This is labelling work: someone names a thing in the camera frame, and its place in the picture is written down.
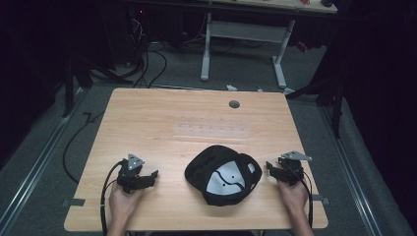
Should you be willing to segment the metal floor rail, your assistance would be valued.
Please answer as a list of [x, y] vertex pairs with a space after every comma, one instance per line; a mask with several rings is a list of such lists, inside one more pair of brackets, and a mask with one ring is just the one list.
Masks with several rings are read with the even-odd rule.
[[88, 92], [87, 88], [77, 88], [75, 104], [69, 111], [65, 111], [65, 94], [59, 91], [58, 102], [40, 116], [12, 158], [0, 171], [0, 236], [9, 235], [51, 161], [75, 110]]
[[344, 146], [335, 134], [335, 131], [331, 125], [331, 118], [328, 110], [323, 107], [318, 108], [322, 119], [324, 120], [327, 130], [331, 136], [333, 145], [337, 152], [337, 158], [340, 163], [340, 167], [343, 176], [346, 180], [347, 186], [356, 205], [356, 208], [360, 214], [360, 217], [364, 223], [368, 236], [383, 236], [381, 228], [375, 219], [374, 213], [369, 204], [368, 198], [366, 197], [356, 175], [353, 167], [348, 159], [348, 155], [344, 149]]

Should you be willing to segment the black baseball cap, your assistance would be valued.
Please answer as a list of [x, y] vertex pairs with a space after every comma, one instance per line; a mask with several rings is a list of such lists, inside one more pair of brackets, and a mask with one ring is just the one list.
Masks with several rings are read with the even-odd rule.
[[209, 206], [234, 206], [255, 189], [263, 175], [258, 162], [246, 153], [215, 145], [205, 148], [186, 167], [186, 180]]

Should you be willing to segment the grey tape strip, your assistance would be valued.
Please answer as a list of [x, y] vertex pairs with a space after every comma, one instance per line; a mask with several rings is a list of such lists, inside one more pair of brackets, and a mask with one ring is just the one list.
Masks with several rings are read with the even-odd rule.
[[83, 207], [86, 200], [84, 199], [70, 199], [62, 202], [62, 207]]
[[321, 202], [324, 206], [327, 206], [330, 204], [329, 198], [324, 197], [322, 195], [313, 195], [312, 199], [316, 202]]

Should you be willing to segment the black stand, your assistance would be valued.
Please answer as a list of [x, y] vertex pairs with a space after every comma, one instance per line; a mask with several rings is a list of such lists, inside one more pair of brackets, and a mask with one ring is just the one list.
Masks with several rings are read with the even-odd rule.
[[346, 83], [347, 56], [328, 49], [325, 53], [313, 80], [306, 87], [286, 95], [293, 99], [303, 94], [316, 94], [316, 104], [321, 107], [332, 106], [330, 129], [339, 139], [339, 122], [342, 115], [341, 103]]
[[79, 53], [72, 52], [65, 65], [65, 110], [64, 117], [68, 117], [75, 108], [74, 81], [77, 81], [82, 89], [90, 89], [92, 87], [91, 70], [96, 70], [104, 75], [110, 81], [128, 84], [129, 81], [122, 76], [116, 75], [108, 69], [92, 62], [90, 59]]

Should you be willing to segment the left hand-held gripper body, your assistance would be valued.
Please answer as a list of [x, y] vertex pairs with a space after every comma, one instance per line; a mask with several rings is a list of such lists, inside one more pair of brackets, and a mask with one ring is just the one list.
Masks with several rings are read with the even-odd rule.
[[121, 162], [121, 169], [117, 177], [117, 184], [127, 194], [132, 194], [139, 189], [139, 174], [145, 162], [132, 153]]

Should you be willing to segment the white-framed desk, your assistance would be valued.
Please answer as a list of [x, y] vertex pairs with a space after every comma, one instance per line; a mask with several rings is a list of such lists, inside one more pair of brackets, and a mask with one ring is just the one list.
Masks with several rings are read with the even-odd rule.
[[[208, 0], [210, 6], [229, 5], [230, 7], [249, 7], [255, 10], [281, 10], [289, 13], [311, 13], [325, 16], [335, 15], [338, 9], [327, 0]], [[236, 20], [214, 20], [211, 13], [206, 14], [205, 52], [201, 70], [201, 80], [209, 79], [210, 42], [213, 37], [244, 39], [259, 42], [278, 43], [277, 54], [271, 57], [278, 86], [288, 90], [283, 75], [281, 60], [295, 25], [290, 18], [285, 26], [272, 26], [256, 23], [238, 23]]]

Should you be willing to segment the person's left hand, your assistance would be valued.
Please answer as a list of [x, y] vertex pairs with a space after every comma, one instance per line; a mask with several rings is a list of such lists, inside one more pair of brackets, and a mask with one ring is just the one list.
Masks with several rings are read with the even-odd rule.
[[112, 185], [109, 198], [112, 215], [111, 229], [126, 227], [144, 193], [144, 190], [138, 190], [133, 194], [127, 194], [117, 183]]

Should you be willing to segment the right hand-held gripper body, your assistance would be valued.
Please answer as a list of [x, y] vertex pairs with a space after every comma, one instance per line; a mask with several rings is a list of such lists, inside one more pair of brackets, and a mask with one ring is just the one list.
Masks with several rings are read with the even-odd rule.
[[290, 186], [301, 181], [304, 178], [304, 168], [301, 163], [302, 160], [312, 161], [313, 158], [296, 150], [283, 153], [278, 159], [278, 163], [283, 171], [280, 180], [288, 183]]

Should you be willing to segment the person's right hand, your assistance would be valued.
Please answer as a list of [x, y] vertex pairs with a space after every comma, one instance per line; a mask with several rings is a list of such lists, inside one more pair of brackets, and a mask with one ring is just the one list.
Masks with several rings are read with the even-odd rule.
[[295, 218], [306, 216], [305, 204], [308, 200], [308, 193], [304, 185], [300, 181], [292, 186], [282, 181], [278, 181], [277, 184], [290, 216]]

